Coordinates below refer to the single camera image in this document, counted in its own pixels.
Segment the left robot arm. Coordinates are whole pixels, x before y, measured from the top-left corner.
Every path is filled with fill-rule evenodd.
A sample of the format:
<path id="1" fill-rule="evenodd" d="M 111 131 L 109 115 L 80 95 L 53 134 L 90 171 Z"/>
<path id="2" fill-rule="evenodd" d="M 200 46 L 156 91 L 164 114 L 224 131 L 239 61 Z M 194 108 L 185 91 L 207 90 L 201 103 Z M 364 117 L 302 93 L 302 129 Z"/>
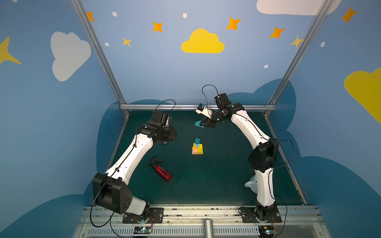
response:
<path id="1" fill-rule="evenodd" d="M 129 213 L 147 219 L 148 202 L 133 196 L 128 184 L 138 164 L 155 143 L 172 141 L 176 137 L 173 126 L 141 125 L 118 161 L 105 173 L 97 173 L 93 178 L 93 204 L 118 214 Z"/>

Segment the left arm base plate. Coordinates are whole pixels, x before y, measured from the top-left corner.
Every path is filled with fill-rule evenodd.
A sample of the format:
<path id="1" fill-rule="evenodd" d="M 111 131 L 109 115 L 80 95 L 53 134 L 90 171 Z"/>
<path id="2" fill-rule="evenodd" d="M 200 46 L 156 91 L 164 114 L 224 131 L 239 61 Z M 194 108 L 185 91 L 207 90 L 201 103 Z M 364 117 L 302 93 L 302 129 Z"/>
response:
<path id="1" fill-rule="evenodd" d="M 133 213 L 125 213 L 123 217 L 123 224 L 148 224 L 154 221 L 154 224 L 162 224 L 164 217 L 164 208 L 153 207 L 150 208 L 147 218 Z"/>

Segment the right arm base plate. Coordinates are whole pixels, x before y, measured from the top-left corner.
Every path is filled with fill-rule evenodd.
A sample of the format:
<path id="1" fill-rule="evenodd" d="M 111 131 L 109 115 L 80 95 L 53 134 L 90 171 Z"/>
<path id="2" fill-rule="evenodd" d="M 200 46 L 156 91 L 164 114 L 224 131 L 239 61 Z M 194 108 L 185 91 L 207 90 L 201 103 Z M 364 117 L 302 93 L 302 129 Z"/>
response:
<path id="1" fill-rule="evenodd" d="M 242 217 L 243 223 L 281 223 L 282 218 L 278 210 L 270 211 L 269 209 L 262 209 L 256 207 L 238 208 L 238 212 Z"/>

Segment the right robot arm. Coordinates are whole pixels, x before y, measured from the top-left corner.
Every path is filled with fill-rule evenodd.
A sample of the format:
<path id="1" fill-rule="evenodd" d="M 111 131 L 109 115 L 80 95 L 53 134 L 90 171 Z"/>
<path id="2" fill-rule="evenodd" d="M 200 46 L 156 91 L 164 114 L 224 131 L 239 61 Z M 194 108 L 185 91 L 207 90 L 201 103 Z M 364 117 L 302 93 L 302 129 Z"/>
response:
<path id="1" fill-rule="evenodd" d="M 210 110 L 205 104 L 199 104 L 196 112 L 204 115 L 201 126 L 215 128 L 218 122 L 229 119 L 241 130 L 253 148 L 248 161 L 257 178 L 257 209 L 264 215 L 276 212 L 273 172 L 279 142 L 262 132 L 240 103 L 222 106 L 218 111 Z"/>

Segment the teal house-shaped block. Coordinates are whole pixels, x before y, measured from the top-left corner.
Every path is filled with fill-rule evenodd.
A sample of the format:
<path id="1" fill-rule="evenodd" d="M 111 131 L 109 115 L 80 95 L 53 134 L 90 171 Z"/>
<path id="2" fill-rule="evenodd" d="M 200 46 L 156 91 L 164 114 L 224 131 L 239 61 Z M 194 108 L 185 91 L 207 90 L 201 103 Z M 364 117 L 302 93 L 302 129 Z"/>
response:
<path id="1" fill-rule="evenodd" d="M 201 121 L 196 121 L 194 125 L 196 127 L 204 128 L 204 126 L 201 125 Z"/>

